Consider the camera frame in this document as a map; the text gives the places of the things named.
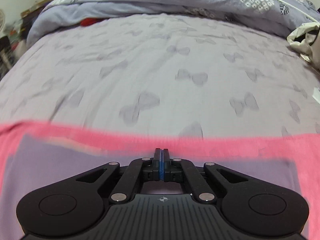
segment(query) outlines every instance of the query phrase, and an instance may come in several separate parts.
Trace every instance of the fan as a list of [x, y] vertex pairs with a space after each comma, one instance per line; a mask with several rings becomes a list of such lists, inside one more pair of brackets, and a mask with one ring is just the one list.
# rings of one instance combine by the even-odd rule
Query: fan
[[0, 31], [2, 30], [5, 22], [5, 16], [3, 10], [0, 9]]

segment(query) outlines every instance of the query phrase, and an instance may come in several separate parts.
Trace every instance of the blue strip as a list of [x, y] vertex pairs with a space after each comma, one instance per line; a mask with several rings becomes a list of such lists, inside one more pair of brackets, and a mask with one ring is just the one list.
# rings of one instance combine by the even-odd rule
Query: blue strip
[[164, 161], [163, 161], [163, 150], [160, 151], [160, 161], [159, 161], [159, 178], [164, 180]]

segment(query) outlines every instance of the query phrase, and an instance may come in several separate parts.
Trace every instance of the red cloth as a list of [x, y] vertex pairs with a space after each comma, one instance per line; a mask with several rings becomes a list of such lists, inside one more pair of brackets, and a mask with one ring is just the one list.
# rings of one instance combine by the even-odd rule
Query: red cloth
[[96, 18], [87, 18], [87, 19], [84, 19], [80, 22], [80, 25], [85, 27], [85, 26], [90, 26], [92, 24], [95, 24], [95, 23], [98, 23], [98, 22], [101, 22], [103, 21], [104, 19], [96, 19]]
[[78, 127], [39, 122], [0, 126], [0, 187], [6, 160], [13, 155], [25, 134], [38, 138], [64, 137], [91, 147], [124, 150], [137, 157], [156, 147], [168, 148], [175, 157], [199, 161], [218, 159], [288, 159], [296, 163], [302, 195], [308, 200], [309, 239], [320, 239], [320, 135], [303, 134], [285, 138], [165, 138], [121, 135]]

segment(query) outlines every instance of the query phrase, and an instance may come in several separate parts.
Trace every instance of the metal pin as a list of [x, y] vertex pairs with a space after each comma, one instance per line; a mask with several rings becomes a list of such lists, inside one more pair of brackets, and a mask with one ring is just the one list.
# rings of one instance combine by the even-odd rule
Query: metal pin
[[211, 194], [211, 193], [206, 192], [206, 193], [201, 193], [201, 194], [199, 195], [199, 198], [200, 198], [201, 200], [203, 200], [203, 201], [211, 201], [211, 200], [214, 199], [214, 195]]
[[114, 193], [111, 196], [111, 199], [114, 201], [124, 201], [126, 198], [127, 198], [127, 195], [123, 193]]

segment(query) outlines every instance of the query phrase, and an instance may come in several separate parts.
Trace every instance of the grooved black surface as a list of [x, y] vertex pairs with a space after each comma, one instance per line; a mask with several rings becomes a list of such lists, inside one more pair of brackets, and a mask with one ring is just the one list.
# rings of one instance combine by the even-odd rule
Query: grooved black surface
[[[29, 235], [23, 239], [42, 238]], [[82, 235], [68, 237], [68, 240], [128, 239], [257, 240], [261, 238], [239, 233], [223, 220], [215, 206], [199, 204], [188, 194], [137, 194], [129, 203], [112, 206], [95, 228]], [[281, 238], [281, 240], [303, 239], [300, 235]]]

